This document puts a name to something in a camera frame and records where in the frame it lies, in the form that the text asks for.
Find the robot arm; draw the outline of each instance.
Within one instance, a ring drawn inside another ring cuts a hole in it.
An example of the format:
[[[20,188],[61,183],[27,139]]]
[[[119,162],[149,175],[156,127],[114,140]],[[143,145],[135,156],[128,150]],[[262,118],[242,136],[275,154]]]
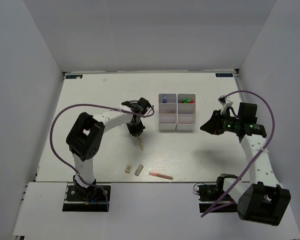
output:
[[[144,115],[150,107],[148,100],[140,98],[139,101],[123,102],[119,109]],[[79,115],[66,138],[66,143],[72,152],[75,168],[88,184],[96,183],[93,174],[93,157],[100,148],[104,133],[122,124],[127,124],[130,134],[134,137],[143,133],[145,127],[141,117],[136,114],[106,111],[94,116],[85,112]],[[84,184],[77,173],[73,176],[73,182],[86,199],[94,195],[95,188]]]
[[[210,134],[220,135],[234,132],[246,155],[250,160],[266,143],[266,131],[263,125],[256,124],[257,105],[240,103],[237,117],[230,116],[229,107],[232,105],[223,97],[219,98],[222,110],[215,110],[211,119],[201,126],[201,130]],[[249,168],[250,182],[239,181],[229,192],[229,196],[237,203],[240,219],[277,226],[291,200],[289,190],[282,189],[276,179],[267,150],[259,155]],[[235,175],[222,174],[218,177],[217,194],[223,194],[237,179]]]

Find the tabletop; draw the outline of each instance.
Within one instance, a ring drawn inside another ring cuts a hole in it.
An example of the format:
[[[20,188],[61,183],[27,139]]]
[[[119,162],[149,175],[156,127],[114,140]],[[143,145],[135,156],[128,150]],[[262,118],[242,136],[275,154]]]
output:
[[[90,103],[117,107],[121,102],[146,98],[154,105],[155,114],[142,119],[146,129],[141,135],[144,151],[129,134],[126,125],[103,135],[100,149],[93,158],[97,182],[171,182],[149,176],[149,171],[174,177],[174,182],[215,182],[220,174],[239,175],[247,162],[238,137],[226,132],[210,135],[200,130],[221,109],[218,97],[237,90],[233,77],[216,77],[215,73],[108,73],[83,74],[79,79],[64,79],[55,114],[69,105]],[[195,94],[196,125],[193,131],[158,130],[158,95],[161,93]],[[230,97],[237,112],[240,97]],[[65,139],[78,115],[104,112],[93,107],[75,107],[61,115],[55,125],[53,143],[67,162],[74,164]],[[138,165],[144,165],[139,176]],[[125,172],[132,166],[130,174]],[[50,149],[48,138],[41,155],[38,182],[71,182],[74,172],[59,161]],[[248,181],[248,173],[243,177]]]

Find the white wall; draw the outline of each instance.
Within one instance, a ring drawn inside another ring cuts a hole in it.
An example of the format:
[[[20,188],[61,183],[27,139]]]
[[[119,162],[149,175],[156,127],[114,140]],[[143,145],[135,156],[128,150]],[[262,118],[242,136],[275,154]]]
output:
[[[241,67],[240,79],[243,89],[261,94],[273,108],[277,127],[269,146],[271,162],[291,191],[300,230],[300,0],[275,4]],[[270,115],[261,103],[258,116],[269,133]]]
[[[0,0],[0,240],[32,181],[62,73],[22,0]]]
[[[62,71],[239,68],[276,0],[24,0]]]

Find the black label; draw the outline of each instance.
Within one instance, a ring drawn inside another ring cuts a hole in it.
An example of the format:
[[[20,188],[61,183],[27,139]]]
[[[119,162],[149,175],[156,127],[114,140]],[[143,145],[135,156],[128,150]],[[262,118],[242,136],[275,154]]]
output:
[[[230,74],[229,73],[226,73],[226,74],[225,73],[222,73],[222,74],[221,73],[218,73],[218,74],[216,73],[215,76],[218,77],[218,78],[221,78],[221,77],[222,78],[225,78],[225,77],[226,78],[229,78],[229,77],[232,78],[233,74],[232,73],[230,73]]]
[[[83,75],[67,75],[65,79],[81,79]]]

